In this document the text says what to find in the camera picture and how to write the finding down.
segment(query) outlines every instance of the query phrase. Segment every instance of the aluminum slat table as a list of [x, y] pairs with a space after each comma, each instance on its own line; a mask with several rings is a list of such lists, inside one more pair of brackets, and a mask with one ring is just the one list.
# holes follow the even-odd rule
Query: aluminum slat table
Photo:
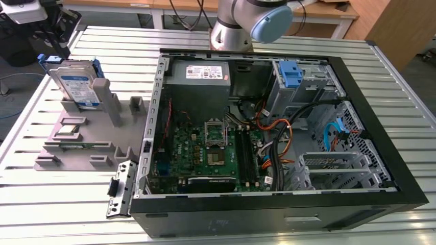
[[[362, 41], [284, 37], [253, 43], [256, 52], [342, 58], [429, 204], [349, 231], [166, 239], [170, 244], [430, 244], [436, 240], [436, 120], [376, 46]], [[69, 47], [72, 59], [97, 57], [120, 100], [150, 97], [158, 48], [208, 49], [208, 33], [86, 27]], [[32, 167], [61, 111], [48, 77], [0, 147], [0, 241], [9, 243], [153, 242], [132, 218], [105, 220], [108, 172], [36, 172]]]

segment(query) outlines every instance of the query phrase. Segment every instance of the floor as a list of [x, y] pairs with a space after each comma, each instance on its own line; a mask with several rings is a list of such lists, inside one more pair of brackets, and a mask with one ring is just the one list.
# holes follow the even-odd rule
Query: floor
[[[94, 13], [81, 12], [82, 21], [81, 24], [93, 26], [112, 26], [112, 27], [132, 27], [132, 28], [152, 28], [152, 20], [149, 15], [134, 15], [122, 13]], [[188, 16], [184, 21], [193, 23], [196, 17]], [[180, 23], [174, 22], [170, 16], [165, 18], [165, 27], [168, 29], [184, 30]], [[194, 28], [196, 31], [206, 31], [208, 24], [204, 18], [198, 21]], [[52, 54], [52, 50], [41, 42], [32, 42], [33, 48], [37, 54]], [[10, 67], [6, 62], [0, 58], [0, 78], [14, 73], [38, 73], [44, 71], [37, 63], [32, 65], [16, 68]], [[436, 65], [424, 63], [418, 57], [416, 57], [401, 73], [404, 79], [410, 85], [412, 89], [417, 93], [418, 97], [424, 101], [429, 110], [436, 114]], [[9, 115], [18, 113], [32, 93], [40, 83], [41, 78], [36, 75], [18, 75], [12, 78], [1, 80], [2, 84], [10, 88], [8, 96], [0, 95], [0, 144], [5, 138], [8, 131], [16, 121], [17, 115], [4, 118]]]

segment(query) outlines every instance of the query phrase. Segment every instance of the sticker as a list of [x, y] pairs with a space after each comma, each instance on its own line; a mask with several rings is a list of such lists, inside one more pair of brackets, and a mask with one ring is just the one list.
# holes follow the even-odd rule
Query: sticker
[[149, 7], [148, 4], [130, 4], [132, 7]]
[[222, 79], [222, 69], [220, 66], [189, 65], [185, 68], [185, 78]]
[[272, 177], [265, 176], [265, 184], [272, 185]]
[[265, 116], [269, 116], [269, 111], [266, 111], [265, 109], [261, 109], [261, 113], [262, 113]]
[[100, 104], [100, 101], [94, 91], [90, 89], [89, 78], [82, 76], [61, 76], [60, 78], [66, 93], [78, 107], [82, 109], [96, 109], [94, 106]]

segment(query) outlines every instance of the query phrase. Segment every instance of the blue cable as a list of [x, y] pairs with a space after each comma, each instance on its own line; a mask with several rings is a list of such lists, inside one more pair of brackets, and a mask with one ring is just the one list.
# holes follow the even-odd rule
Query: blue cable
[[325, 125], [325, 129], [324, 129], [324, 146], [325, 146], [325, 150], [328, 152], [329, 152], [329, 142], [328, 142], [328, 129], [329, 129], [329, 126], [333, 126], [337, 129], [338, 133], [341, 131], [344, 131], [346, 134], [349, 134], [349, 130], [345, 128], [344, 123], [341, 122], [341, 119], [337, 118], [336, 121], [337, 122], [329, 122]]
[[329, 152], [329, 142], [328, 142], [328, 129], [329, 129], [329, 126], [333, 126], [337, 129], [337, 131], [341, 131], [338, 124], [334, 123], [334, 122], [329, 122], [325, 125], [325, 128], [324, 128], [324, 146], [325, 146], [325, 151], [328, 151], [328, 152]]
[[21, 112], [22, 112], [22, 111], [14, 113], [13, 115], [0, 117], [0, 120], [1, 120], [1, 119], [6, 119], [6, 118], [9, 118], [9, 117], [13, 117], [13, 116], [18, 115]]

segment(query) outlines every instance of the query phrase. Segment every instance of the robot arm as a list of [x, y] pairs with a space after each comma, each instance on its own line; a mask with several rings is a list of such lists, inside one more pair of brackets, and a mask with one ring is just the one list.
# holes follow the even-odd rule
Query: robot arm
[[42, 39], [54, 48], [57, 55], [66, 58], [68, 40], [81, 15], [64, 9], [56, 0], [0, 0], [0, 18], [10, 24], [18, 34]]
[[276, 41], [292, 22], [286, 3], [286, 0], [220, 0], [212, 48], [246, 51], [252, 48], [252, 38], [260, 43]]

